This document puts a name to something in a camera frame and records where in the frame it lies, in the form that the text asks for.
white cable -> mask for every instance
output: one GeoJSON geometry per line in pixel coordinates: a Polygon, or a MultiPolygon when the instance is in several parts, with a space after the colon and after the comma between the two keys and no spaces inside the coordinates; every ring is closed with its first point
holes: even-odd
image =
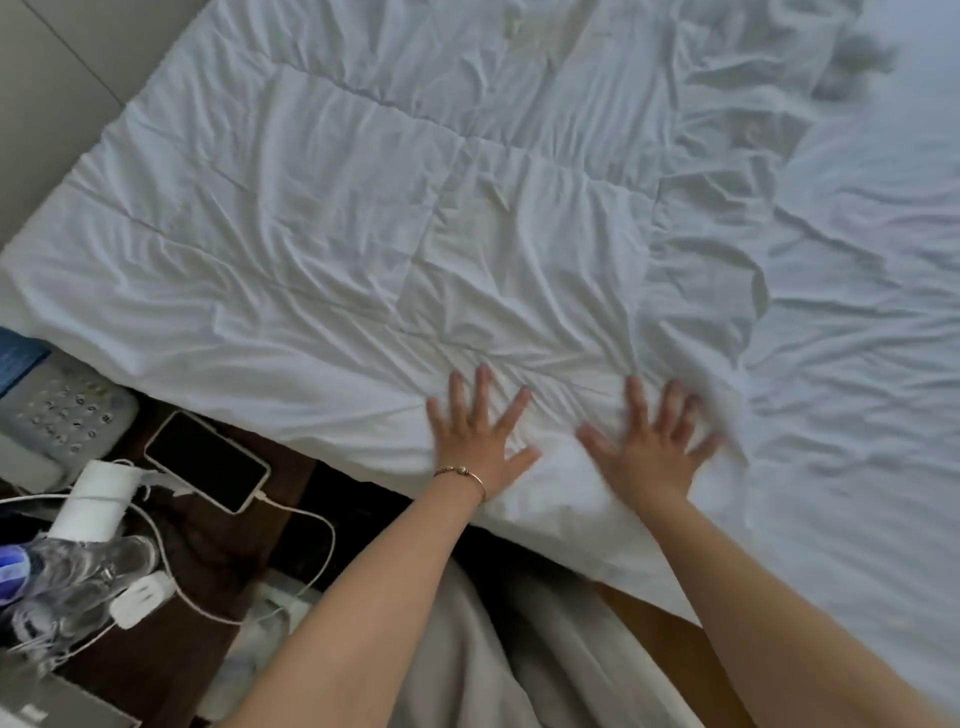
{"type": "MultiPolygon", "coordinates": [[[[2,498],[0,499],[0,503],[17,503],[18,501],[22,501],[22,500],[37,500],[40,498],[57,498],[60,500],[64,500],[69,497],[70,497],[69,494],[65,495],[65,494],[42,493],[42,494],[36,494],[32,496],[17,496],[17,497],[2,498]]],[[[110,498],[110,497],[94,497],[94,496],[79,496],[79,497],[82,497],[84,500],[119,500],[119,498],[110,498]]],[[[257,499],[262,500],[265,503],[269,503],[275,508],[279,508],[281,511],[289,511],[290,513],[297,513],[302,516],[311,516],[312,518],[315,518],[318,521],[323,521],[326,524],[326,527],[330,529],[330,551],[326,554],[324,565],[320,568],[320,571],[317,572],[317,575],[314,576],[312,579],[310,579],[310,581],[307,582],[306,585],[294,595],[294,598],[297,598],[298,596],[302,596],[308,589],[310,589],[310,587],[312,587],[314,584],[317,583],[317,581],[319,581],[321,576],[324,575],[324,572],[326,571],[326,567],[330,563],[330,559],[333,558],[333,548],[337,544],[337,529],[333,527],[333,523],[328,521],[326,518],[324,518],[320,514],[311,513],[310,511],[300,510],[299,508],[292,508],[289,505],[281,505],[280,503],[277,503],[275,500],[270,500],[270,498],[267,497],[267,495],[264,494],[263,491],[257,491],[256,497],[257,499]]],[[[190,609],[192,609],[194,612],[196,612],[197,614],[203,617],[206,617],[207,619],[212,619],[213,621],[220,622],[221,624],[229,624],[230,626],[234,626],[234,627],[243,626],[245,623],[244,621],[237,621],[236,619],[227,619],[226,617],[218,617],[217,615],[210,614],[209,612],[207,612],[206,609],[199,606],[193,599],[191,599],[189,596],[186,595],[186,592],[180,586],[180,582],[177,581],[177,577],[174,576],[173,569],[170,566],[170,559],[167,558],[167,550],[163,545],[163,536],[162,534],[160,534],[160,529],[157,527],[154,520],[150,517],[150,514],[148,514],[140,506],[136,505],[135,503],[129,503],[128,505],[131,509],[136,511],[136,513],[138,513],[144,521],[147,522],[147,524],[151,527],[151,529],[153,529],[154,535],[156,536],[156,545],[160,551],[160,561],[163,562],[163,567],[167,570],[167,573],[170,574],[170,578],[174,582],[174,587],[177,589],[177,594],[180,596],[181,599],[183,599],[184,602],[186,602],[186,605],[190,607],[190,609]]],[[[276,609],[273,610],[273,612],[271,612],[268,615],[264,615],[263,617],[258,617],[257,619],[251,619],[251,622],[259,622],[259,621],[263,621],[264,619],[270,619],[274,615],[277,615],[280,612],[286,612],[286,611],[287,611],[286,607],[277,607],[276,609]]]]}
{"type": "Polygon", "coordinates": [[[79,655],[79,654],[80,654],[81,652],[83,652],[85,649],[87,649],[87,648],[90,647],[92,644],[94,644],[95,642],[97,642],[101,637],[103,637],[104,635],[106,635],[106,633],[109,632],[111,629],[113,629],[113,627],[115,627],[115,626],[116,626],[116,622],[115,622],[115,621],[111,621],[110,624],[108,624],[106,627],[104,627],[102,630],[100,630],[96,635],[94,635],[92,639],[87,640],[85,643],[83,643],[83,644],[81,644],[79,647],[77,647],[77,649],[71,650],[70,652],[67,652],[65,655],[60,655],[60,656],[56,659],[56,666],[54,667],[54,669],[56,669],[57,667],[60,667],[63,663],[65,663],[65,662],[66,662],[67,660],[69,660],[71,657],[74,657],[74,656],[76,656],[76,655],[79,655]]]}

gray wall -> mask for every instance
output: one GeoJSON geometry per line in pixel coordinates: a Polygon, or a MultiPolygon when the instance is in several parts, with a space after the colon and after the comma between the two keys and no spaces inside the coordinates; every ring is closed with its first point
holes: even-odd
{"type": "Polygon", "coordinates": [[[206,0],[0,0],[0,247],[206,0]]]}

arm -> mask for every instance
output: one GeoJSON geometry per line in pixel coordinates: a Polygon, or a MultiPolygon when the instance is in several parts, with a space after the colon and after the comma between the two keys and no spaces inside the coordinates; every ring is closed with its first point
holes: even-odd
{"type": "MultiPolygon", "coordinates": [[[[472,411],[463,381],[450,377],[450,417],[436,400],[427,414],[437,465],[464,466],[495,497],[540,456],[526,449],[506,460],[504,446],[530,400],[521,390],[496,424],[489,424],[490,372],[477,370],[472,411]]],[[[445,473],[349,565],[292,638],[253,684],[225,728],[265,725],[384,726],[430,608],[450,552],[483,500],[469,477],[445,473]]]]}
{"type": "Polygon", "coordinates": [[[761,728],[943,728],[948,724],[876,655],[765,570],[687,499],[716,451],[687,452],[696,398],[676,382],[654,423],[630,377],[621,448],[584,425],[578,437],[611,488],[657,539],[710,643],[761,728]]]}

wrinkled sheet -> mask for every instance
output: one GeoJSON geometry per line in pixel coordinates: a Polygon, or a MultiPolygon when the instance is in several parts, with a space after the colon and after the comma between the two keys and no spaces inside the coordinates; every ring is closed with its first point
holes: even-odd
{"type": "Polygon", "coordinates": [[[960,6],[864,21],[896,72],[779,182],[745,355],[764,563],[960,714],[960,6]]]}

telephone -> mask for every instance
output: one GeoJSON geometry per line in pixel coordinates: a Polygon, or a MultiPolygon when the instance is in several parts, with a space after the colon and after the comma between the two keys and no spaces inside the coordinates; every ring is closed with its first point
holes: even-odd
{"type": "Polygon", "coordinates": [[[82,361],[0,327],[0,478],[33,493],[70,485],[136,412],[131,392],[82,361]]]}

